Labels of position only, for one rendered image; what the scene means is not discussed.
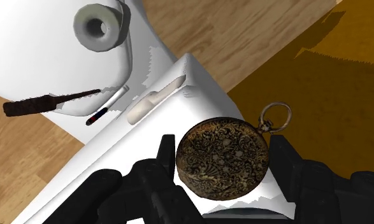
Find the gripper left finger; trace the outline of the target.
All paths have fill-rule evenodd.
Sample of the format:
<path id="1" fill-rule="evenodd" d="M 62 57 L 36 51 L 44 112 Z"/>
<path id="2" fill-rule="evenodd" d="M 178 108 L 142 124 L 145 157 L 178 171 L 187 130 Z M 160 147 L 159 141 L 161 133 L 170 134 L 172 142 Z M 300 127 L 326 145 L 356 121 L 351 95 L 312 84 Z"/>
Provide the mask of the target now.
<path id="1" fill-rule="evenodd" d="M 174 184 L 175 137 L 162 137 L 156 158 L 137 161 L 123 176 L 93 172 L 43 224 L 206 224 L 185 190 Z"/>

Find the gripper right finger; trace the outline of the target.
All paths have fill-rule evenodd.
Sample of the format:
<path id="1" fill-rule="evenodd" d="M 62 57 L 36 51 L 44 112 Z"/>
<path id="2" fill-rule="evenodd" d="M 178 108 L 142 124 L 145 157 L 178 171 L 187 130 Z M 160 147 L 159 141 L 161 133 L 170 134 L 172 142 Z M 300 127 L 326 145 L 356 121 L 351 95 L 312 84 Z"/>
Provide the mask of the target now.
<path id="1" fill-rule="evenodd" d="M 349 179 L 326 164 L 305 160 L 282 135 L 270 138 L 270 170 L 287 202 L 296 205 L 294 224 L 374 224 L 374 172 Z"/>

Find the ornate brass pocket watch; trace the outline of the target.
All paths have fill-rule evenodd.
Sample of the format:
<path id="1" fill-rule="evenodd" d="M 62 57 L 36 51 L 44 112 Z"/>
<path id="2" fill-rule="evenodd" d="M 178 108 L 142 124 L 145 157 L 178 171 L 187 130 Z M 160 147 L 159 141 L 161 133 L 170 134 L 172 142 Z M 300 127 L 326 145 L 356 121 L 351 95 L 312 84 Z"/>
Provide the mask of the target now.
<path id="1" fill-rule="evenodd" d="M 287 119 L 278 128 L 264 117 L 274 106 L 287 109 Z M 257 127 L 227 116 L 199 122 L 185 133 L 176 150 L 180 181 L 209 200 L 233 200 L 250 193 L 264 179 L 270 163 L 263 133 L 280 132 L 291 119 L 291 107 L 278 101 L 263 108 Z"/>

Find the cream white flat tool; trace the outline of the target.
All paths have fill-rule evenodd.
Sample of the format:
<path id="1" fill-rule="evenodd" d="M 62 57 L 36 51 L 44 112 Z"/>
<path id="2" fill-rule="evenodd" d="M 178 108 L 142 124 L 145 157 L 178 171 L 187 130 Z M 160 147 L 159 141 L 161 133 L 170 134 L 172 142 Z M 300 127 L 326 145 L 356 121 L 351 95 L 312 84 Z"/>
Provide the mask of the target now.
<path id="1" fill-rule="evenodd" d="M 127 121 L 134 125 L 154 109 L 161 101 L 178 89 L 185 81 L 186 75 L 174 79 L 160 91 L 149 92 L 138 103 L 136 103 L 127 114 Z"/>

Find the white pen with black end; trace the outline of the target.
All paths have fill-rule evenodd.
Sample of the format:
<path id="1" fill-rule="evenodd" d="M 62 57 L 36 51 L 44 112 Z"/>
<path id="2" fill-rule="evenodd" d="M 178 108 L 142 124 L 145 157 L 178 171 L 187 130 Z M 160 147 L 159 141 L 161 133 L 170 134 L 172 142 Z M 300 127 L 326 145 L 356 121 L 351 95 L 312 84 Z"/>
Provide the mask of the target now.
<path id="1" fill-rule="evenodd" d="M 109 100 L 106 103 L 104 103 L 104 105 L 97 111 L 97 113 L 92 115 L 85 122 L 86 126 L 90 126 L 93 123 L 95 123 L 98 119 L 100 119 L 105 113 L 108 112 L 109 108 L 112 107 L 128 91 L 129 87 L 127 85 L 124 85 L 122 88 L 116 91 L 114 95 L 111 96 Z"/>

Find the dark brown stick tool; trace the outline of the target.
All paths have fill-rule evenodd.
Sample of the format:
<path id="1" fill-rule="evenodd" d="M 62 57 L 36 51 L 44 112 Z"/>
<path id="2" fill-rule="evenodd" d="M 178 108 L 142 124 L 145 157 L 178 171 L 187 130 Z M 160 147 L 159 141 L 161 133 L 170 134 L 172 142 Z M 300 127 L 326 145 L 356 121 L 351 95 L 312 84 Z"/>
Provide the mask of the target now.
<path id="1" fill-rule="evenodd" d="M 21 101 L 5 102 L 3 104 L 3 111 L 7 117 L 44 113 L 55 110 L 57 105 L 63 102 L 97 93 L 100 93 L 100 89 L 60 96 L 43 95 Z"/>

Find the white toilet paper roll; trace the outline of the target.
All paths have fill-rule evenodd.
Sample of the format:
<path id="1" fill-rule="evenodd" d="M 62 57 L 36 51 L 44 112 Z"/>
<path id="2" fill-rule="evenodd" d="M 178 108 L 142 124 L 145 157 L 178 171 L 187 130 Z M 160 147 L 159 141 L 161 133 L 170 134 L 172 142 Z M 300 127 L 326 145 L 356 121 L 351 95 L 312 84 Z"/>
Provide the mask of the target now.
<path id="1" fill-rule="evenodd" d="M 93 52 L 107 52 L 127 38 L 131 10 L 115 0 L 118 9 L 94 3 L 80 8 L 74 16 L 73 30 L 81 45 Z"/>

